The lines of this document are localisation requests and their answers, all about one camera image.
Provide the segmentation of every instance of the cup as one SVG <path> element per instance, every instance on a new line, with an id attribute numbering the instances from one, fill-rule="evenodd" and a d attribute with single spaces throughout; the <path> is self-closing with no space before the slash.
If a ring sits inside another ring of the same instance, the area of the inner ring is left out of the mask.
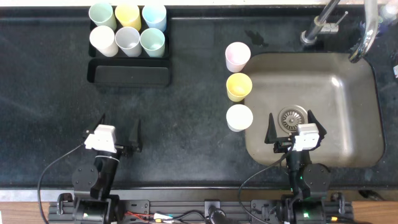
<path id="1" fill-rule="evenodd" d="M 114 37 L 116 44 L 129 57 L 137 57 L 141 54 L 142 48 L 139 43 L 139 33 L 135 28 L 123 27 L 119 29 Z"/>
<path id="2" fill-rule="evenodd" d="M 88 16 L 97 26 L 107 26 L 116 30 L 116 19 L 109 3 L 97 3 L 90 7 Z"/>
<path id="3" fill-rule="evenodd" d="M 141 17 L 139 16 L 139 8 L 133 4 L 121 4 L 114 10 L 116 18 L 124 27 L 133 27 L 141 30 Z"/>
<path id="4" fill-rule="evenodd" d="M 107 26 L 95 27 L 90 34 L 90 43 L 107 57 L 115 56 L 119 50 L 114 41 L 114 32 Z"/>
<path id="5" fill-rule="evenodd" d="M 166 30 L 166 7 L 163 5 L 144 6 L 142 17 L 149 28 L 156 28 L 164 32 Z"/>
<path id="6" fill-rule="evenodd" d="M 165 37 L 162 31 L 149 28 L 141 34 L 141 45 L 150 57 L 163 57 Z"/>
<path id="7" fill-rule="evenodd" d="M 245 105 L 233 105 L 226 112 L 226 122 L 230 130 L 240 132 L 250 127 L 253 122 L 253 113 Z"/>
<path id="8" fill-rule="evenodd" d="M 230 72 L 240 72 L 250 59 L 250 49 L 242 42 L 229 44 L 225 50 L 226 67 Z"/>
<path id="9" fill-rule="evenodd" d="M 226 81 L 228 98 L 233 102 L 242 101 L 251 91 L 251 79 L 243 73 L 232 74 Z"/>

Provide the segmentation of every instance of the sink basin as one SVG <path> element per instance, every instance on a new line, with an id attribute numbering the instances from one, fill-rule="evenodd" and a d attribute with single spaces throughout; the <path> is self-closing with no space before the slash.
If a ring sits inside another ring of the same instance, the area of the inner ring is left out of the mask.
<path id="1" fill-rule="evenodd" d="M 254 116 L 245 131 L 246 148 L 260 164 L 281 157 L 265 144 L 269 113 L 278 136 L 288 136 L 305 123 L 306 111 L 327 130 L 312 162 L 330 167 L 369 167 L 384 153 L 381 119 L 371 66 L 350 63 L 348 54 L 261 54 L 242 71 L 253 88 L 245 98 Z"/>

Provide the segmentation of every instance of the sink drain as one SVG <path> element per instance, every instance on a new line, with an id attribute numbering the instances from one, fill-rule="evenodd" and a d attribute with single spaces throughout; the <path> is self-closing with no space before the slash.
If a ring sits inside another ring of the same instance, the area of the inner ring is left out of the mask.
<path id="1" fill-rule="evenodd" d="M 297 130 L 299 124 L 307 124 L 307 112 L 297 105 L 290 105 L 279 112 L 279 126 L 286 132 Z"/>

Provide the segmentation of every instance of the white cup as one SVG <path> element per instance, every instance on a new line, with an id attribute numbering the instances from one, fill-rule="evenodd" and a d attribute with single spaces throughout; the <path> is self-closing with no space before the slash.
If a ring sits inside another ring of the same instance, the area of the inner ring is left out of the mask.
<path id="1" fill-rule="evenodd" d="M 233 105 L 226 112 L 226 122 L 230 130 L 240 132 L 250 127 L 253 122 L 253 114 L 245 105 Z"/>
<path id="2" fill-rule="evenodd" d="M 166 7 L 163 5 L 150 5 L 142 9 L 142 16 L 149 28 L 156 28 L 164 32 L 166 30 Z"/>
<path id="3" fill-rule="evenodd" d="M 242 43 L 230 44 L 225 50 L 226 67 L 230 72 L 240 72 L 250 59 L 250 48 Z"/>
<path id="4" fill-rule="evenodd" d="M 90 7 L 88 16 L 97 26 L 107 26 L 116 30 L 116 19 L 114 18 L 113 8 L 109 3 L 97 3 Z"/>
<path id="5" fill-rule="evenodd" d="M 141 34 L 141 45 L 150 57 L 163 57 L 165 37 L 162 31 L 149 28 Z"/>
<path id="6" fill-rule="evenodd" d="M 90 43 L 107 57 L 115 56 L 119 50 L 114 41 L 114 32 L 107 26 L 95 27 L 90 34 Z"/>
<path id="7" fill-rule="evenodd" d="M 116 44 L 129 57 L 137 57 L 141 54 L 142 48 L 139 43 L 140 35 L 135 28 L 123 27 L 115 35 Z"/>

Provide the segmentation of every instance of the faucet spout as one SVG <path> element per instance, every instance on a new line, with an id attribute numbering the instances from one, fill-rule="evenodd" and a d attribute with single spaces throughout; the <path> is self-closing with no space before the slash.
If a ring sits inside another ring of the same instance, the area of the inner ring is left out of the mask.
<path id="1" fill-rule="evenodd" d="M 348 60 L 351 63 L 358 62 L 363 58 L 368 50 L 371 48 L 377 34 L 377 27 L 379 25 L 379 13 L 377 10 L 377 0 L 365 0 L 365 17 L 366 28 L 362 39 L 359 42 L 358 48 L 351 53 Z"/>

